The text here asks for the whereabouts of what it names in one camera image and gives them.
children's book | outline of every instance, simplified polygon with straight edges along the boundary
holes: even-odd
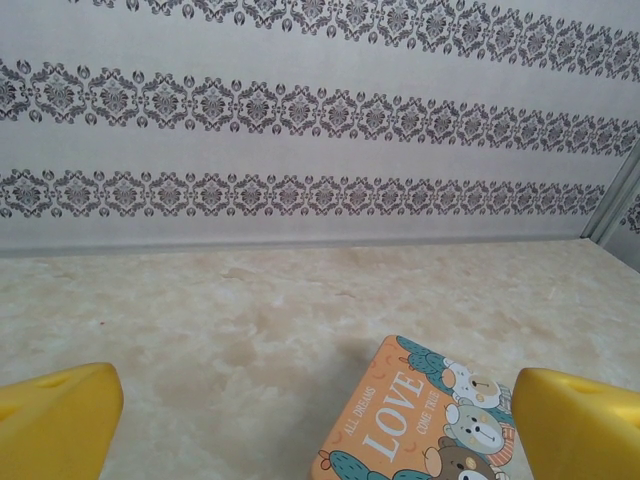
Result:
[[[312,480],[509,480],[511,391],[387,337],[311,467]]]

cartoon bear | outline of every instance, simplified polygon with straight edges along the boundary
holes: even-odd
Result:
[[[457,403],[462,398],[484,408],[502,423],[513,426],[511,416],[511,392],[493,380],[477,375],[464,365],[440,355],[411,340],[398,336],[398,345],[409,352],[400,361],[409,368],[423,373],[438,390],[450,395]]]
[[[448,437],[438,440],[438,449],[429,448],[424,455],[425,472],[400,470],[391,480],[509,480],[497,468],[491,467],[480,455],[458,446]],[[390,480],[389,477],[369,470],[353,455],[341,450],[318,452],[323,470],[332,469],[340,480]]]
[[[449,438],[486,456],[493,465],[502,466],[511,460],[515,441],[515,429],[511,425],[498,422],[466,398],[460,400],[460,405],[448,405],[446,416],[444,433]]]
[[[475,452],[456,444],[449,437],[438,440],[438,449],[424,452],[424,465],[433,480],[509,480]]]

white wallpaper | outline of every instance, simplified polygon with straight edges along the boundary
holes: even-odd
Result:
[[[640,272],[640,186],[603,247]]]
[[[520,3],[11,2],[0,250],[577,237],[637,9]]]

green cactus illustration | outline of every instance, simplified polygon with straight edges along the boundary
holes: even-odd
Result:
[[[415,353],[416,355],[429,355],[430,353],[436,353],[433,350],[429,350],[428,348],[418,345],[416,342],[412,342],[408,338],[401,337],[400,335],[396,337],[396,341],[398,342],[398,345],[409,353]]]
[[[353,455],[341,450],[327,453],[324,450],[318,452],[322,458],[320,467],[323,470],[333,469],[340,480],[389,480],[389,477],[372,472],[369,468]],[[393,476],[393,480],[430,480],[432,477],[416,470],[400,470]]]

marble-patterned floor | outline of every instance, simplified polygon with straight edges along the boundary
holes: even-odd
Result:
[[[104,480],[305,478],[388,334],[640,390],[640,275],[587,240],[5,259],[0,319],[0,384],[115,364]]]

